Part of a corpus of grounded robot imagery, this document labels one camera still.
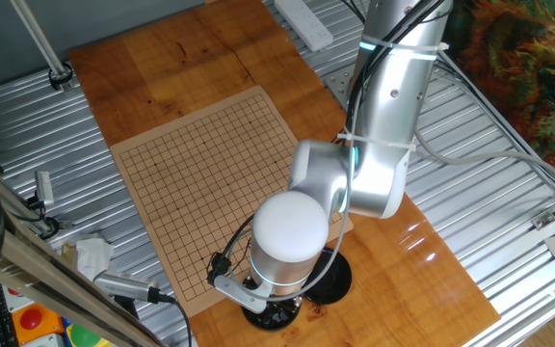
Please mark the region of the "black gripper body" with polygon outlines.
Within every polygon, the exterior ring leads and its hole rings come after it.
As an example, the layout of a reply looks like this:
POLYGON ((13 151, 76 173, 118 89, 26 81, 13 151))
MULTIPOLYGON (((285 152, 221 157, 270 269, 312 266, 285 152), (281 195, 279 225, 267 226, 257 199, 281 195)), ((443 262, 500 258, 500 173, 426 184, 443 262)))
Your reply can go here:
POLYGON ((296 296, 294 298, 286 299, 286 300, 281 298, 279 301, 268 302, 267 307, 278 309, 278 310, 299 311, 301 308, 302 301, 303 301, 302 296, 296 296))

